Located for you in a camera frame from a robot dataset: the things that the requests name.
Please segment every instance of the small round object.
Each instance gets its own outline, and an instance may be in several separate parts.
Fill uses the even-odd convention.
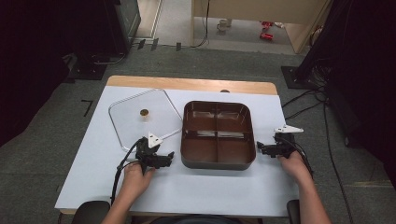
[[[145,116],[147,116],[148,114],[149,114],[149,111],[148,111],[147,109],[142,109],[142,110],[140,110],[140,115],[141,115],[141,116],[145,117]]]

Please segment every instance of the transparent lid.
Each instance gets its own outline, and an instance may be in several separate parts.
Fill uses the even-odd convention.
[[[117,101],[108,113],[125,151],[149,133],[165,139],[182,128],[182,118],[164,90],[153,89]]]

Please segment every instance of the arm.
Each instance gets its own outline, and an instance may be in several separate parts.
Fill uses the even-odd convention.
[[[283,169],[293,176],[298,184],[301,223],[331,223],[318,196],[314,180],[306,169],[300,154],[294,151],[288,159],[278,158]]]
[[[151,168],[142,175],[142,167],[139,163],[132,163],[124,169],[124,180],[113,205],[108,211],[102,224],[124,223],[128,216],[128,211],[134,201],[149,187],[149,182],[155,169]]]

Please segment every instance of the human hand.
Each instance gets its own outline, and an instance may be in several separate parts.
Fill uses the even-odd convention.
[[[128,202],[133,202],[148,187],[155,169],[151,168],[144,175],[140,163],[134,162],[124,168],[124,179],[119,196]]]
[[[303,181],[305,178],[311,178],[308,169],[306,168],[303,158],[297,151],[293,151],[289,158],[278,156],[282,163],[283,169],[291,175],[297,182]]]

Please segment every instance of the brown square tray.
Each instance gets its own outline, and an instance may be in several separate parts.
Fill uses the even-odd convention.
[[[256,158],[250,111],[238,103],[184,107],[181,160],[194,169],[246,170]]]

